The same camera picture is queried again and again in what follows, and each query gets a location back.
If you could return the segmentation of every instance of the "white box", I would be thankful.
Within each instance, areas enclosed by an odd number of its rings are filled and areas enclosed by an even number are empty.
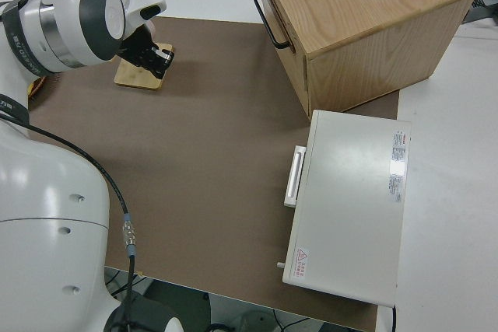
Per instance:
[[[314,111],[285,283],[394,306],[410,128]]]

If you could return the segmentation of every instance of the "wooden block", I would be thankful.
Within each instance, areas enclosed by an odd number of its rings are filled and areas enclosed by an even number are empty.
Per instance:
[[[160,49],[173,50],[171,44],[157,44]],[[135,87],[137,89],[160,89],[163,79],[157,79],[151,72],[139,68],[121,59],[114,77],[114,83],[119,86]]]

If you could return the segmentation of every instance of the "screw hole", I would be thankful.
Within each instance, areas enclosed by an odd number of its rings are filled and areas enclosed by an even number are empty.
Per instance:
[[[82,196],[81,194],[72,194],[69,196],[69,200],[74,202],[84,202],[85,196]]]
[[[77,295],[78,293],[81,292],[81,289],[74,286],[74,285],[66,285],[62,291],[66,294],[66,295]]]
[[[69,227],[61,227],[59,229],[59,233],[62,235],[68,235],[71,233],[71,229]]]

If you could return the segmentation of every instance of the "cable connector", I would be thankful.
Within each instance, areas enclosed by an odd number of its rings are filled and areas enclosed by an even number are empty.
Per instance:
[[[132,217],[129,214],[124,215],[124,224],[123,224],[123,240],[124,245],[126,246],[126,251],[128,253],[128,257],[136,257],[137,248],[136,243],[137,239],[135,237],[135,229],[132,224]]]

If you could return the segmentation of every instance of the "case handle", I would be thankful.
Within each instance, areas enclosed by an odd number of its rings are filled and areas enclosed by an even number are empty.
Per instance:
[[[259,16],[263,20],[263,25],[265,25],[265,29],[268,32],[268,35],[270,36],[270,39],[272,40],[273,45],[275,48],[279,50],[283,50],[284,48],[290,47],[290,41],[286,40],[285,42],[279,43],[275,39],[275,35],[272,32],[272,29],[270,28],[270,25],[268,24],[268,21],[265,17],[265,14],[263,13],[263,9],[261,9],[261,6],[259,5],[258,0],[254,0],[254,3],[256,5],[256,9],[258,10]]]
[[[303,172],[304,155],[306,147],[296,145],[294,149],[293,163],[290,167],[289,181],[287,182],[286,198],[283,204],[289,208],[295,208],[297,203],[297,192],[299,191],[299,183],[301,181],[301,173]]]

